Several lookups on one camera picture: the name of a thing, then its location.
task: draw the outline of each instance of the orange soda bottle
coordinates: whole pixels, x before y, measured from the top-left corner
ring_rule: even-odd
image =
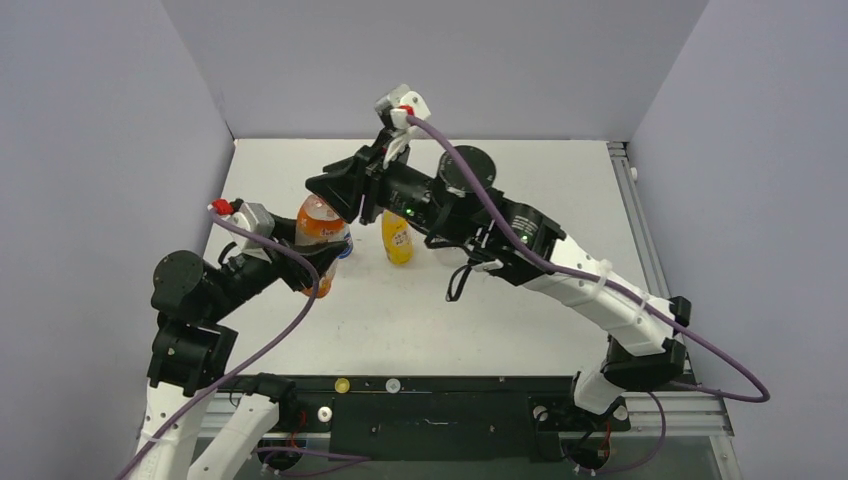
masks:
[[[345,222],[317,195],[309,195],[297,212],[297,226],[294,241],[296,245],[314,245],[339,240],[345,232]],[[338,259],[321,277],[318,284],[318,298],[330,292],[333,277],[336,274]],[[304,295],[312,293],[312,287],[302,290]]]

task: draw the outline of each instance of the purple cable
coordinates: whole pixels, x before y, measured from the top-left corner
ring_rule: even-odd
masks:
[[[320,277],[318,275],[318,272],[315,270],[315,267],[313,267],[308,260],[300,256],[294,250],[286,248],[277,242],[274,242],[261,235],[257,235],[253,232],[249,232],[243,228],[227,223],[227,221],[222,219],[214,210],[210,209],[209,214],[212,216],[212,222],[220,227],[223,227],[225,230],[229,230],[230,232],[233,232],[237,235],[241,235],[242,237],[253,240],[254,242],[259,243],[264,247],[276,250],[282,253],[283,255],[291,258],[295,262],[299,263],[303,268],[306,269],[307,272],[309,272],[309,275],[312,277],[312,292],[309,295],[309,299],[306,301],[306,305],[303,306],[303,308],[300,310],[300,313],[297,314],[297,316],[294,318],[294,320],[292,320],[292,322],[289,324],[288,327],[286,327],[285,330],[280,332],[279,335],[274,337],[273,340],[271,340],[270,342],[268,342],[267,345],[259,349],[259,351],[251,355],[250,358],[241,362],[236,368],[230,370],[229,373],[216,380],[214,383],[212,383],[212,385],[209,385],[209,388],[198,392],[197,395],[195,395],[188,402],[186,402],[186,404],[183,405],[179,410],[177,410],[176,413],[171,416],[171,418],[169,418],[165,423],[162,424],[161,427],[159,427],[159,430],[156,430],[156,433],[153,434],[153,438],[151,438],[146,444],[144,444],[143,447],[141,447],[141,449],[135,454],[135,456],[130,460],[130,462],[127,463],[127,465],[115,477],[115,480],[123,480],[124,478],[128,477],[130,472],[132,472],[133,469],[139,463],[141,463],[141,460],[144,458],[145,455],[147,455],[147,452],[149,452],[153,448],[153,446],[155,445],[155,440],[161,438],[162,435],[164,435],[165,432],[167,432],[168,429],[171,428],[171,426],[177,422],[177,420],[182,418],[182,416],[185,415],[186,412],[191,410],[192,407],[197,405],[198,402],[211,395],[221,385],[232,380],[233,377],[241,373],[245,368],[252,365],[255,361],[259,360],[260,357],[271,351],[271,349],[276,347],[280,342],[283,341],[283,339],[289,336],[289,334],[298,325],[300,325],[300,322],[303,321],[303,318],[306,316],[306,314],[309,313],[309,309],[312,308],[312,304],[315,303],[315,298],[318,295],[318,282],[320,280]]]
[[[665,410],[663,410],[662,403],[660,403],[660,399],[657,398],[656,395],[654,395],[651,392],[646,392],[646,393],[648,394],[649,397],[654,399],[654,402],[657,404],[657,410],[659,410],[659,412],[660,412],[660,437],[657,439],[657,443],[654,445],[654,448],[651,449],[651,451],[648,452],[648,454],[645,455],[640,460],[636,460],[635,462],[633,462],[629,465],[624,465],[623,467],[604,468],[602,470],[595,470],[594,471],[595,475],[610,475],[610,474],[614,474],[614,473],[629,472],[630,470],[633,470],[635,468],[639,468],[642,465],[653,460],[654,457],[657,456],[657,453],[659,453],[660,449],[662,449],[662,446],[665,444],[665,433],[666,433]],[[566,455],[566,458],[568,458],[569,460],[574,462],[574,460],[572,460],[570,456]],[[580,467],[580,468],[589,472],[589,473],[592,472],[591,469],[584,468],[584,467]]]
[[[471,167],[468,166],[468,163],[466,163],[465,159],[462,158],[462,155],[460,155],[456,148],[451,145],[450,140],[448,140],[447,137],[445,137],[441,132],[436,130],[435,127],[427,123],[425,120],[422,120],[414,115],[407,116],[406,120],[407,122],[409,122],[410,125],[420,127],[422,130],[427,132],[428,135],[430,135],[436,142],[439,143],[439,145],[442,146],[442,148],[445,149],[446,152],[448,152],[448,155],[453,158],[454,163],[457,167],[459,167],[459,169],[462,171],[462,175],[471,185],[471,188],[474,190],[474,193],[477,195],[477,198],[480,199],[480,202],[483,203],[483,206],[486,208],[486,211],[489,212],[489,215],[492,216],[492,220],[495,221],[495,224],[497,224],[498,228],[503,232],[503,234],[506,236],[509,242],[516,248],[516,250],[521,252],[527,259],[529,259],[531,262],[535,263],[538,267],[542,268],[547,272],[559,272],[574,278],[579,278],[595,283],[600,280],[599,276],[593,275],[591,273],[583,272],[581,270],[575,270],[573,268],[563,267],[561,265],[554,265],[553,263],[545,260],[544,258],[537,255],[535,252],[530,250],[527,245],[521,243],[521,240],[518,239],[518,235],[515,234],[515,232],[506,222],[506,219],[504,219],[503,215],[498,212],[498,207],[496,207],[494,202],[492,202],[492,199],[489,198],[489,194],[486,193],[486,190],[483,188],[483,185],[481,185],[480,181],[477,180],[477,177],[474,175],[474,172],[471,170]],[[627,287],[611,280],[607,280],[606,286],[620,293],[625,298],[631,300],[637,305],[642,304],[642,298],[635,292],[630,291],[630,289],[628,289]],[[757,390],[760,391],[760,396],[753,397],[749,395],[740,395],[737,393],[727,393],[722,392],[721,390],[701,387],[698,385],[689,385],[680,382],[669,382],[670,385],[674,385],[675,387],[683,388],[686,390],[694,390],[696,392],[708,393],[717,397],[738,400],[740,402],[764,403],[769,401],[769,399],[771,398],[771,393],[769,393],[768,388],[766,388],[766,386],[763,385],[763,382],[761,382],[760,379],[757,378],[750,370],[748,370],[747,368],[745,368],[744,365],[739,363],[738,360],[731,357],[730,355],[728,355],[727,353],[725,353],[724,351],[722,351],[721,349],[719,349],[697,333],[694,333],[683,325],[678,324],[674,321],[674,319],[668,318],[667,316],[665,316],[665,314],[663,314],[653,305],[645,304],[645,310],[654,317],[658,318],[661,322],[670,326],[683,336],[691,338],[695,343],[706,348],[711,353],[724,360],[728,365],[735,368],[736,371],[741,373],[745,378],[748,379],[748,381],[750,381],[754,385],[754,387],[757,388]]]
[[[253,453],[262,453],[262,452],[272,452],[271,455],[265,457],[264,464],[268,465],[268,462],[273,458],[277,453],[297,453],[300,455],[309,455],[312,457],[324,457],[329,458],[331,460],[348,460],[347,463],[343,463],[341,465],[336,465],[334,467],[325,468],[324,470],[318,470],[315,472],[280,472],[280,475],[283,477],[315,477],[318,475],[324,475],[325,473],[335,472],[336,470],[341,470],[343,468],[352,467],[354,465],[358,465],[363,462],[367,462],[371,460],[368,457],[363,457],[360,455],[345,455],[342,453],[330,453],[330,452],[319,452],[316,450],[306,450],[304,448],[292,448],[292,447],[260,447],[253,451]]]

